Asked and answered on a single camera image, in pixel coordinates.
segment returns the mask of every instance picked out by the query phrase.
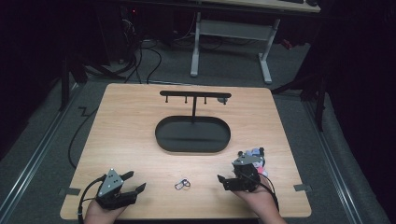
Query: desk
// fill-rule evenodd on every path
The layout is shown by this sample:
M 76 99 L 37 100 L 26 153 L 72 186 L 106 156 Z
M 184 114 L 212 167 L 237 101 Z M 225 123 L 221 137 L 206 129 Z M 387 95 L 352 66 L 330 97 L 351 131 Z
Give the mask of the desk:
M 202 2 L 229 4 L 244 7 L 264 7 L 302 12 L 320 12 L 320 8 L 318 6 L 311 7 L 306 2 L 303 4 L 296 4 L 278 0 L 199 0 L 200 4 Z M 266 60 L 274 41 L 279 22 L 280 19 L 275 19 L 272 25 L 254 25 L 239 22 L 201 20 L 201 13 L 198 12 L 195 26 L 194 50 L 191 59 L 191 76 L 198 76 L 200 35 L 217 35 L 265 41 L 263 52 L 259 54 L 259 62 L 262 68 L 264 82 L 266 84 L 271 84 L 272 79 Z
M 231 129 L 231 140 L 216 154 L 170 153 L 160 148 L 155 127 L 174 115 L 191 115 L 192 99 L 169 97 L 160 91 L 229 92 L 227 105 L 215 98 L 207 104 L 198 99 L 197 116 L 223 119 Z M 147 183 L 136 204 L 122 219 L 251 218 L 256 217 L 239 198 L 225 191 L 217 175 L 234 177 L 231 162 L 240 150 L 265 148 L 266 170 L 276 188 L 283 217 L 308 217 L 311 208 L 272 94 L 264 88 L 127 85 L 106 88 L 86 146 L 70 188 L 85 189 L 95 178 L 114 168 L 120 175 L 134 171 L 121 190 L 131 191 Z M 188 190 L 176 190 L 183 177 L 191 182 Z M 86 198 L 95 195 L 93 186 Z M 61 210 L 63 219 L 77 219 L 78 196 L 67 195 Z

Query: black tape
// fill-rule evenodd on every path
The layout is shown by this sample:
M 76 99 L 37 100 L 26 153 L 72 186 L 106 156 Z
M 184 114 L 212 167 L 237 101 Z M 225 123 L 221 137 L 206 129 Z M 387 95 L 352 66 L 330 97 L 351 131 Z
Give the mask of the black tape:
M 294 189 L 296 191 L 305 191 L 305 192 L 311 192 L 312 188 L 309 185 L 301 184 L 301 185 L 294 185 Z

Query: white metal table leg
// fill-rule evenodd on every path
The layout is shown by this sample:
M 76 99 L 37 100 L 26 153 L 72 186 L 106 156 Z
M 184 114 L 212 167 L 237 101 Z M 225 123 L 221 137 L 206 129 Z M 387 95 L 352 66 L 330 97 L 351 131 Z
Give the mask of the white metal table leg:
M 280 23 L 280 19 L 275 20 L 274 25 L 271 29 L 270 37 L 268 38 L 267 41 L 267 45 L 265 46 L 264 53 L 259 54 L 260 65 L 262 66 L 262 75 L 264 76 L 264 82 L 266 84 L 272 83 L 271 74 L 270 71 L 268 70 L 267 57 L 268 57 L 268 53 L 270 52 L 271 46 L 273 44 L 279 23 Z
M 194 43 L 194 51 L 192 53 L 192 61 L 191 61 L 191 77 L 198 76 L 198 66 L 199 66 L 199 35 L 201 32 L 201 12 L 197 12 L 197 22 L 195 27 L 195 43 Z

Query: wooden table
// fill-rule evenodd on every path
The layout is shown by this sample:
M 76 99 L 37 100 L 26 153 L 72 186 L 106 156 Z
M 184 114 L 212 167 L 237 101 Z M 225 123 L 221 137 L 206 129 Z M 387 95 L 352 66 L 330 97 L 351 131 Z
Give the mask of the wooden table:
M 199 98 L 197 116 L 223 119 L 231 129 L 228 146 L 216 154 L 171 153 L 160 148 L 155 128 L 165 117 L 191 115 L 192 99 L 169 97 L 160 91 L 229 92 L 227 105 L 215 98 Z M 234 177 L 231 162 L 238 151 L 265 148 L 266 170 L 276 188 L 282 217 L 308 217 L 311 208 L 272 94 L 264 88 L 110 84 L 104 94 L 70 188 L 84 190 L 94 179 L 114 168 L 119 175 L 134 171 L 122 191 L 147 183 L 136 204 L 122 219 L 251 218 L 245 203 L 224 190 L 217 175 Z M 188 190 L 176 190 L 183 177 Z M 86 198 L 94 197 L 99 184 Z M 77 219 L 78 196 L 67 195 L 61 210 L 64 219 Z M 83 204 L 84 214 L 88 202 Z

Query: black stand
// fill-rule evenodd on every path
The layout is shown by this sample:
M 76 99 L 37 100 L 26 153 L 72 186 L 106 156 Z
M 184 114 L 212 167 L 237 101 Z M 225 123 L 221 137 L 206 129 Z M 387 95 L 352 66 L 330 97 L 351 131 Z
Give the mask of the black stand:
M 226 105 L 230 93 L 199 91 L 161 91 L 168 103 L 168 96 L 183 96 L 185 104 L 188 97 L 193 97 L 191 116 L 170 116 L 161 120 L 156 129 L 157 143 L 170 152 L 219 152 L 227 147 L 231 138 L 227 123 L 214 117 L 196 116 L 197 98 L 218 98 Z

